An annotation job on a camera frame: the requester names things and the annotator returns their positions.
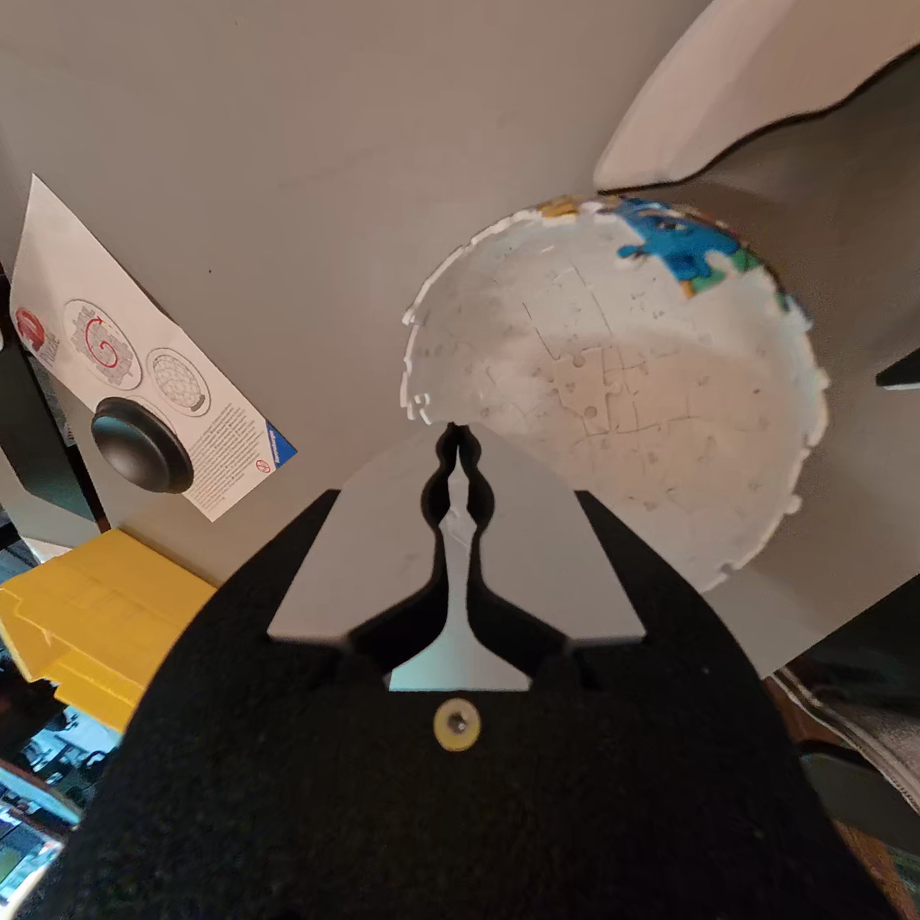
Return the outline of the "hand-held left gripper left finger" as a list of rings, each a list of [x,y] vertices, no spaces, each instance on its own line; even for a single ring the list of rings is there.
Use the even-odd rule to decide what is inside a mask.
[[[356,654],[418,654],[442,633],[456,428],[422,427],[340,489],[270,623],[270,638]]]

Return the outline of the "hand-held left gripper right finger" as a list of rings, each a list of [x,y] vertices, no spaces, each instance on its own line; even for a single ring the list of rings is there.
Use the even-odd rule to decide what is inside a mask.
[[[453,427],[476,524],[466,619],[493,654],[566,654],[641,641],[633,604],[575,491],[479,424]]]

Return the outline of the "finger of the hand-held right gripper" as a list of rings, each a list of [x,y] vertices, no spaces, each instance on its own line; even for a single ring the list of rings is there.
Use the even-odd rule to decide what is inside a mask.
[[[833,109],[918,43],[917,1],[711,2],[641,87],[594,186],[683,181],[762,129]]]

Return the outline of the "puzzle ball half shell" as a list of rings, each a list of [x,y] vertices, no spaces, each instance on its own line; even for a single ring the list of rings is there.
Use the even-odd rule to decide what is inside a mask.
[[[829,380],[808,317],[722,222],[625,194],[545,201],[456,248],[402,323],[409,420],[489,427],[700,592],[799,507]]]

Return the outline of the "black round stand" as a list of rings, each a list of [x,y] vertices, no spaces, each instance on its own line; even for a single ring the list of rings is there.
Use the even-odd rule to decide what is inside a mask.
[[[90,433],[107,464],[132,485],[153,493],[182,494],[194,481],[190,454],[149,408],[125,397],[106,397]]]

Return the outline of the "white instruction leaflet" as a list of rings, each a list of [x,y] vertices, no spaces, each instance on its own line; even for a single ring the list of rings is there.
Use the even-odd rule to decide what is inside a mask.
[[[11,283],[11,326],[29,355],[91,420],[106,397],[164,420],[194,470],[191,488],[173,495],[210,522],[297,454],[37,175]]]

